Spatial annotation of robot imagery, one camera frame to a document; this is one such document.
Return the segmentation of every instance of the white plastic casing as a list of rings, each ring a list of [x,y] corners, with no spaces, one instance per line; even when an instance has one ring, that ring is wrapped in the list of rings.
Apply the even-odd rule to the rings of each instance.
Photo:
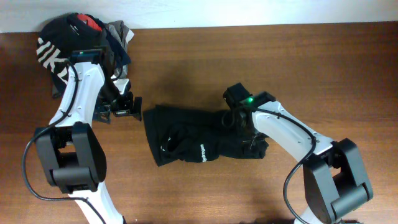
[[[314,154],[321,154],[332,147],[331,138],[323,136],[307,125],[293,117],[285,108],[278,102],[268,102],[259,107],[260,109],[280,113],[300,123],[303,127],[309,130],[317,139]],[[282,146],[296,161],[301,160],[311,150],[311,138],[300,127],[292,122],[278,118],[278,116],[256,111],[252,113],[254,127],[261,133],[266,134]],[[322,222],[313,214],[308,207],[301,216],[303,220],[311,224],[322,224]],[[302,222],[295,220],[295,224],[302,224]]]
[[[123,216],[114,207],[111,197],[106,190],[105,182],[98,184],[96,192],[76,190],[69,197],[87,198],[99,214],[101,214],[106,224],[123,224]],[[77,200],[76,203],[85,214],[89,224],[102,224],[97,214],[85,202]]]
[[[69,115],[61,121],[56,127],[73,126],[76,122],[87,123],[91,126],[93,122],[93,113],[95,103],[100,89],[104,85],[104,72],[100,65],[92,64],[91,62],[76,63],[75,68],[78,72],[79,84],[78,91],[75,98],[75,103]],[[69,67],[68,85],[63,94],[61,104],[51,119],[50,124],[60,119],[72,100],[73,92],[75,90],[75,72]]]
[[[113,84],[118,88],[120,95],[125,94],[126,87],[130,83],[128,78],[120,78],[118,80],[113,81]]]

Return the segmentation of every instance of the gray fabric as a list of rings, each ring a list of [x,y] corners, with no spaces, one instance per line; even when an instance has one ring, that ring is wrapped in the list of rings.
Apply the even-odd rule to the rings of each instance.
[[[126,37],[130,29],[124,25],[123,21],[115,21],[110,22],[109,24],[105,25],[106,28],[110,31],[112,36],[119,41],[120,45],[122,45],[123,49],[127,53],[127,44]],[[115,69],[114,76],[118,77],[120,74],[120,69]],[[119,78],[125,78],[127,76],[127,65],[123,66],[122,74]]]

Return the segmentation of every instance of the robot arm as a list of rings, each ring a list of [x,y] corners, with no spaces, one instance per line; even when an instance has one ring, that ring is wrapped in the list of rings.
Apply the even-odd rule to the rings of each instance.
[[[69,67],[68,84],[61,104],[50,124],[61,122],[36,140],[37,153],[47,182],[71,198],[85,198],[105,223],[126,223],[116,210],[105,186],[106,158],[91,128],[93,118],[109,122],[109,114],[135,116],[141,120],[141,98],[132,99],[128,79],[113,81],[112,60],[106,49],[77,51],[70,58],[77,73]],[[74,145],[75,152],[61,148]],[[101,223],[100,217],[84,201],[76,200],[89,223]]]
[[[229,87],[224,99],[238,114],[234,121],[237,126],[269,136],[296,161],[310,152],[312,137],[315,137],[315,150],[302,164],[305,198],[309,205],[301,216],[303,220],[315,224],[338,223],[344,215],[372,199],[368,175],[352,141],[335,142],[317,133],[287,112],[272,95],[264,92],[252,96],[240,83]],[[341,172],[332,177],[331,168],[341,168]]]

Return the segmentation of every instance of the red fabric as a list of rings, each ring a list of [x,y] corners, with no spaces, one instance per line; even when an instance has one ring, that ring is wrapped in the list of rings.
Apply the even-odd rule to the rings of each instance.
[[[94,22],[94,20],[84,14],[78,14],[77,18],[79,18],[81,21],[86,22],[88,26],[93,28],[94,30],[102,31],[102,28],[99,27],[99,25]]]

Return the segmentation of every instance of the black fabric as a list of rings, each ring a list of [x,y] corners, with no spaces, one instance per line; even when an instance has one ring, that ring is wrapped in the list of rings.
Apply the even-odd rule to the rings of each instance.
[[[49,22],[40,32],[39,37],[46,42],[50,42],[60,50],[57,58],[68,58],[74,50],[88,50],[95,46],[110,46],[116,61],[116,67],[122,67],[131,63],[131,60],[122,48],[120,43],[109,33],[104,24],[97,18],[90,16],[103,30],[98,31],[86,25],[77,18],[77,13],[54,19]],[[52,80],[59,92],[65,91],[66,84],[57,76],[64,67],[59,64],[52,72]]]
[[[144,112],[149,147],[156,164],[177,159],[186,162],[213,161],[222,156],[262,159],[268,144],[261,136],[240,134],[221,124],[225,110],[210,113],[156,106]]]

